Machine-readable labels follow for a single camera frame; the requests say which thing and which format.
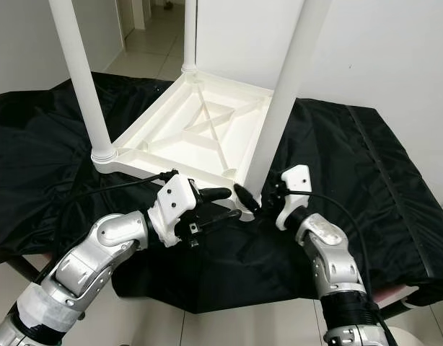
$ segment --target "white tape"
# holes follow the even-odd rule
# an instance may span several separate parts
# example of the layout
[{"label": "white tape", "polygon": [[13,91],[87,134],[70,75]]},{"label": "white tape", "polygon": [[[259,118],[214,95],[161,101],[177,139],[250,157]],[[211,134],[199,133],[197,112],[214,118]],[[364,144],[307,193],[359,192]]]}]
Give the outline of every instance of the white tape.
[{"label": "white tape", "polygon": [[63,333],[72,328],[81,314],[55,301],[35,283],[31,283],[19,296],[17,306],[19,318],[26,327],[43,324]]},{"label": "white tape", "polygon": [[154,207],[148,209],[148,216],[154,230],[159,236],[159,240],[164,243],[165,247],[173,247],[180,241],[180,239],[176,237],[174,229],[165,225],[159,201],[156,201]]}]

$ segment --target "white wall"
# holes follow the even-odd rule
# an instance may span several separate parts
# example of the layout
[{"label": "white wall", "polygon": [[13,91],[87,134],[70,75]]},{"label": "white wall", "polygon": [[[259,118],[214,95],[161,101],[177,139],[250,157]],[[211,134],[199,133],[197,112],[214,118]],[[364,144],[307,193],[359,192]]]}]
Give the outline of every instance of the white wall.
[{"label": "white wall", "polygon": [[[274,88],[296,2],[199,0],[198,67]],[[334,0],[299,96],[375,107],[443,201],[443,0]]]},{"label": "white wall", "polygon": [[443,202],[443,0],[335,0],[299,95],[376,108]]},{"label": "white wall", "polygon": [[[75,0],[90,68],[122,50],[115,0]],[[69,77],[48,0],[0,0],[0,93],[48,89]]]},{"label": "white wall", "polygon": [[133,23],[135,29],[144,30],[144,0],[132,0]]},{"label": "white wall", "polygon": [[198,0],[196,65],[260,87],[276,85],[302,0]]}]

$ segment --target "doorway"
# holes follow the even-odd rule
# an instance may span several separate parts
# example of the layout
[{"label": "doorway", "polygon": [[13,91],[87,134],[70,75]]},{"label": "doorway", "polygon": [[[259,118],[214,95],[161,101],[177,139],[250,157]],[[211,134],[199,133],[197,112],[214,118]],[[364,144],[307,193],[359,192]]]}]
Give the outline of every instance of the doorway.
[{"label": "doorway", "polygon": [[185,5],[117,0],[123,52],[106,70],[122,76],[174,81],[181,75]]}]

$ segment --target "white plastic stool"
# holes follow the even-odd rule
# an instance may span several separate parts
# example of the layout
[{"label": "white plastic stool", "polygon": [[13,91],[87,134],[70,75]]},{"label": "white plastic stool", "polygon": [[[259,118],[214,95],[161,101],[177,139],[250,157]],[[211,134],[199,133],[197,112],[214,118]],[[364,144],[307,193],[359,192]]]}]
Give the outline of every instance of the white plastic stool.
[{"label": "white plastic stool", "polygon": [[398,346],[428,346],[414,337],[410,332],[397,327],[390,327]]},{"label": "white plastic stool", "polygon": [[[175,168],[199,188],[238,183],[260,200],[331,2],[303,1],[273,92],[198,70],[197,1],[186,0],[183,75],[111,143],[72,0],[49,0],[97,170],[145,178]],[[225,201],[248,214],[234,194]]]}]

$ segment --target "robot forearm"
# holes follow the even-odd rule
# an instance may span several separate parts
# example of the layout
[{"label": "robot forearm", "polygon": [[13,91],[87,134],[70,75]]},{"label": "robot forearm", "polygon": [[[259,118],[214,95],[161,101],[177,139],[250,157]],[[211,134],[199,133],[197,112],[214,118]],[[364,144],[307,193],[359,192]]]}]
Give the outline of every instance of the robot forearm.
[{"label": "robot forearm", "polygon": [[312,262],[328,327],[324,340],[335,346],[388,346],[344,232],[320,214],[308,213],[303,206],[287,218],[286,225],[288,229],[298,229],[295,240]]},{"label": "robot forearm", "polygon": [[102,217],[40,285],[31,283],[17,299],[15,309],[0,325],[0,346],[60,345],[120,263],[135,251],[147,249],[153,239],[166,247],[191,240],[190,225],[201,230],[195,209],[230,195],[229,189],[199,190],[193,180],[175,171],[152,208]]}]

